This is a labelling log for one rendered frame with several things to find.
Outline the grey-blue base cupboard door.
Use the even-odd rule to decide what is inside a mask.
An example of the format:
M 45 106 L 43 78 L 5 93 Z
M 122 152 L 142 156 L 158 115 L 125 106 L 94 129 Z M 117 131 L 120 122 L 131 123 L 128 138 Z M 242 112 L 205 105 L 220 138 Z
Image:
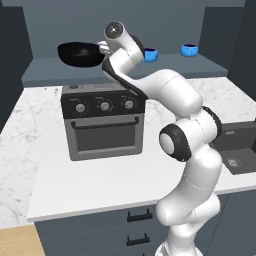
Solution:
M 256 190 L 219 198 L 221 212 L 206 256 L 256 256 Z

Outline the dark grey sink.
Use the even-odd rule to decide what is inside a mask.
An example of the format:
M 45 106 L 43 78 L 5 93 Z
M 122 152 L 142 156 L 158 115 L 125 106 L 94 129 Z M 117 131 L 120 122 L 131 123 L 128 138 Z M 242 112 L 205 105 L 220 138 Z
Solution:
M 256 121 L 226 123 L 211 143 L 232 175 L 256 173 Z

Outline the blue round cup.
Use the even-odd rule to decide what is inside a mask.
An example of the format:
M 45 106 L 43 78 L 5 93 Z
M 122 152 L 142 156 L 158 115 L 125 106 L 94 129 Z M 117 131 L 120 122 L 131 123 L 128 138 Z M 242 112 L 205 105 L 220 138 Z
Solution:
M 183 44 L 180 48 L 183 57 L 195 57 L 198 54 L 198 46 L 195 44 Z
M 158 51 L 155 48 L 146 48 L 144 51 L 145 62 L 155 62 L 158 59 Z

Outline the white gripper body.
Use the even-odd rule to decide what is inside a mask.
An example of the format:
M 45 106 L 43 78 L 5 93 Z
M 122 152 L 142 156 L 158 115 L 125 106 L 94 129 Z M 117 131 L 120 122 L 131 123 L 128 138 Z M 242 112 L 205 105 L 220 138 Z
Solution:
M 97 43 L 97 45 L 99 46 L 99 51 L 106 55 L 106 56 L 111 56 L 113 54 L 113 51 L 109 48 L 109 46 L 107 45 L 107 43 L 105 41 L 100 41 Z

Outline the dark cabinet door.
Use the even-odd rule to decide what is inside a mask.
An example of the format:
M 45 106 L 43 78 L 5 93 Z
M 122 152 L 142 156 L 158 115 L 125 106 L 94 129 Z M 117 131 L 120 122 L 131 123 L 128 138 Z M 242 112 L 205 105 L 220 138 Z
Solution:
M 256 0 L 205 8 L 199 53 L 228 70 L 227 78 L 256 100 Z
M 21 93 L 22 76 L 32 61 L 21 7 L 4 7 L 0 0 L 0 133 Z

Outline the black bowl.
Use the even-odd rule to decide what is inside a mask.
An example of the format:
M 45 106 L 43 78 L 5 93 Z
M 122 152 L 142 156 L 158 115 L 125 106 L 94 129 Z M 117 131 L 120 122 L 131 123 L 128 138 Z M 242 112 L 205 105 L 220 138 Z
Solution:
M 68 42 L 57 47 L 60 60 L 72 67 L 94 67 L 104 60 L 105 55 L 94 43 Z

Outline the grey toaster oven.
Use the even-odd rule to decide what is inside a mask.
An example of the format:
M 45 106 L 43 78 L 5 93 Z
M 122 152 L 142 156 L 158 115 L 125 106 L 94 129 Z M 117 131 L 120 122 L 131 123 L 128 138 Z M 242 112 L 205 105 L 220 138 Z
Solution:
M 142 152 L 145 101 L 121 85 L 64 86 L 61 107 L 72 161 Z

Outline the grey-blue drawer front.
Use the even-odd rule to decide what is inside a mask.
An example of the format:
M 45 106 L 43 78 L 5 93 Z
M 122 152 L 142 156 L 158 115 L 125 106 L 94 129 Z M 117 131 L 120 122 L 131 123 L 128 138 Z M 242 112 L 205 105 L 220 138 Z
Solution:
M 126 245 L 127 236 L 132 240 L 142 238 L 144 233 L 149 243 Z M 166 236 L 166 230 L 157 228 L 112 229 L 42 239 L 41 243 L 46 256 L 154 256 Z
M 152 219 L 136 222 L 127 221 L 128 213 L 131 213 L 132 215 L 143 214 L 146 212 L 146 209 L 149 209 L 153 214 Z M 39 236 L 46 239 L 116 227 L 126 227 L 135 224 L 153 223 L 156 221 L 155 206 L 147 205 L 115 211 L 38 221 L 35 223 L 35 227 Z

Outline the grey-blue open cabinet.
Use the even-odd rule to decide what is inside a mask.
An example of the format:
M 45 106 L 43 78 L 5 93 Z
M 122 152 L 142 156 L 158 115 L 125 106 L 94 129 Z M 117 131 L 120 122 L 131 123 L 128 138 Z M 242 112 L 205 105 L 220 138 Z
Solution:
M 227 69 L 199 53 L 205 8 L 239 6 L 241 0 L 24 0 L 33 60 L 22 80 L 26 87 L 106 81 L 100 67 L 76 68 L 58 57 L 57 46 L 71 41 L 97 42 L 105 26 L 122 22 L 146 47 L 159 52 L 154 63 L 139 65 L 134 78 L 170 68 L 187 78 L 224 77 Z M 198 46 L 183 57 L 183 44 Z

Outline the toaster oven door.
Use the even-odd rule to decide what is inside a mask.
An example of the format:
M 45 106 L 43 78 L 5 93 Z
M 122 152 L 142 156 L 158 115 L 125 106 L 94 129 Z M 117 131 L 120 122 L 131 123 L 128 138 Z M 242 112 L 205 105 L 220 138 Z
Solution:
M 136 116 L 140 120 L 137 125 L 84 130 L 75 130 L 71 126 L 72 121 L 76 122 L 77 126 L 131 122 Z M 64 124 L 69 155 L 72 161 L 136 155 L 142 152 L 144 132 L 143 113 L 65 119 Z

